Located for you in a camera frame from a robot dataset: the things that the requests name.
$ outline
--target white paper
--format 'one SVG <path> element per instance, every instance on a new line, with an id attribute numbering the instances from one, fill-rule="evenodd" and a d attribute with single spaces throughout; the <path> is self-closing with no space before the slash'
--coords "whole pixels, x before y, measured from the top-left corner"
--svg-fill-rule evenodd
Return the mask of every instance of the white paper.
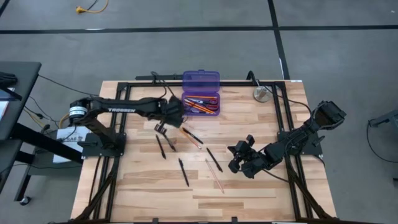
<path id="1" fill-rule="evenodd" d="M 57 131 L 57 139 L 63 139 L 68 137 L 73 130 L 75 130 L 75 127 L 69 127 L 69 128 L 64 128 L 64 129 L 59 129 Z M 90 130 L 87 129 L 86 127 L 80 126 L 76 127 L 76 131 L 68 137 L 68 139 L 65 139 L 62 144 L 71 147 L 72 149 L 82 152 L 83 148 L 77 144 L 79 141 L 84 141 L 86 139 L 87 133 L 89 133 Z M 57 155 L 54 155 L 54 158 L 52 159 L 53 163 L 62 163 L 62 162 L 69 162 L 69 159 L 66 159 L 64 157 L 60 157 Z"/>
<path id="2" fill-rule="evenodd" d="M 0 120 L 4 116 L 4 113 L 7 110 L 8 101 L 0 101 Z"/>

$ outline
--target caster wheel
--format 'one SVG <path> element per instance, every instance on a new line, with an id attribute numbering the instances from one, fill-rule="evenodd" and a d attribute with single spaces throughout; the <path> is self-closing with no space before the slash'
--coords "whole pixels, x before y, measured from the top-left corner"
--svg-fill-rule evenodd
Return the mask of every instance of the caster wheel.
<path id="1" fill-rule="evenodd" d="M 30 202 L 30 200 L 32 200 L 32 199 L 30 197 L 26 196 L 19 202 L 19 204 L 22 206 L 25 206 Z"/>

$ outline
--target black floor line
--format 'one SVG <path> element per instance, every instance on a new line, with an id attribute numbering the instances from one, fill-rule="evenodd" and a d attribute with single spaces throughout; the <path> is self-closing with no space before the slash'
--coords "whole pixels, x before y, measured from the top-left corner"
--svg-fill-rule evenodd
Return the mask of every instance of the black floor line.
<path id="1" fill-rule="evenodd" d="M 358 25 L 358 26 L 280 26 L 279 30 L 383 30 L 398 29 L 398 25 Z"/>
<path id="2" fill-rule="evenodd" d="M 45 29 L 45 30 L 0 30 L 0 34 L 106 34 L 140 32 L 205 32 L 205 31 L 261 31 L 273 30 L 271 26 L 217 26 L 217 27 L 153 27 L 110 29 Z"/>
<path id="3" fill-rule="evenodd" d="M 274 35 L 275 35 L 276 47 L 277 47 L 278 55 L 279 55 L 279 63 L 280 63 L 280 67 L 282 69 L 282 77 L 285 80 L 290 80 L 289 69 L 287 68 L 287 61 L 286 61 L 286 56 L 285 56 L 284 45 L 282 43 L 282 37 L 280 36 L 280 31 L 278 29 L 279 25 L 278 25 L 278 20 L 277 20 L 273 0 L 268 0 L 268 6 L 269 6 L 269 12 L 271 14 L 272 26 L 274 28 L 276 28 L 276 29 L 274 29 Z"/>
<path id="4" fill-rule="evenodd" d="M 3 14 L 4 10 L 6 10 L 6 7 L 8 5 L 10 0 L 4 0 L 4 2 L 2 3 L 1 7 L 0 7 L 0 17 Z"/>

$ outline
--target orange pencil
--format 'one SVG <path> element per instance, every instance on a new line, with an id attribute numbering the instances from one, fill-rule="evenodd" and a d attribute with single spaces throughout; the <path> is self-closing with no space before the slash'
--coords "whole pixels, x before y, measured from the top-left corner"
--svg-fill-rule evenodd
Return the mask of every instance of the orange pencil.
<path id="1" fill-rule="evenodd" d="M 206 113 L 210 113 L 210 114 L 213 114 L 213 113 L 214 113 L 214 112 L 210 112 L 210 111 L 208 111 L 208 110 L 204 110 L 203 108 L 200 108 L 200 107 L 198 107 L 198 106 L 196 106 L 196 105 L 194 105 L 194 104 L 192 104 L 192 103 L 187 103 L 187 102 L 185 102 L 185 104 L 188 105 L 188 106 L 191 106 L 191 107 L 193 107 L 193 108 L 196 108 L 196 109 L 198 109 L 198 110 L 204 111 L 204 112 L 206 112 Z"/>
<path id="2" fill-rule="evenodd" d="M 225 193 L 224 193 L 224 189 L 223 189 L 223 187 L 221 186 L 220 182 L 218 181 L 217 176 L 216 176 L 216 174 L 215 174 L 214 171 L 213 171 L 213 168 L 211 168 L 209 161 L 207 161 L 207 159 L 205 159 L 205 161 L 206 161 L 207 166 L 209 167 L 211 173 L 213 174 L 214 179 L 216 179 L 217 184 L 218 184 L 218 186 L 220 187 L 221 192 L 222 192 L 223 194 L 225 194 Z"/>
<path id="3" fill-rule="evenodd" d="M 211 110 L 205 108 L 204 106 L 201 106 L 199 104 L 193 103 L 193 102 L 191 102 L 191 101 L 189 101 L 187 99 L 185 99 L 185 102 L 188 103 L 190 106 L 197 106 L 197 107 L 201 108 L 202 110 L 204 110 L 206 112 L 209 112 L 209 113 L 212 113 L 212 114 L 214 113 L 214 111 L 211 111 Z"/>
<path id="4" fill-rule="evenodd" d="M 191 138 L 187 133 L 185 133 L 185 132 L 182 131 L 181 129 L 180 129 L 180 131 L 181 131 L 182 134 L 185 135 L 185 137 L 187 137 L 187 139 L 189 139 L 189 141 L 191 141 L 194 145 L 196 145 L 196 147 L 197 147 L 198 149 L 201 149 L 201 147 L 200 147 L 194 140 L 192 140 L 192 138 Z"/>
<path id="5" fill-rule="evenodd" d="M 203 99 L 217 99 L 217 97 L 214 97 L 214 96 L 185 96 L 185 97 L 190 97 L 190 98 L 203 98 Z"/>

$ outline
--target purple plastic box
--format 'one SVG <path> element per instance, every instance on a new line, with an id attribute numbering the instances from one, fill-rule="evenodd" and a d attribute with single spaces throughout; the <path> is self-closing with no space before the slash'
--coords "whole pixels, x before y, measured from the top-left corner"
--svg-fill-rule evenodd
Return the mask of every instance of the purple plastic box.
<path id="1" fill-rule="evenodd" d="M 217 97 L 218 110 L 214 111 L 214 114 L 207 113 L 192 113 L 186 111 L 186 115 L 190 116 L 217 116 L 220 113 L 220 74 L 218 72 L 197 70 L 197 71 L 186 71 L 182 74 L 182 101 L 184 102 L 185 96 L 214 96 Z"/>

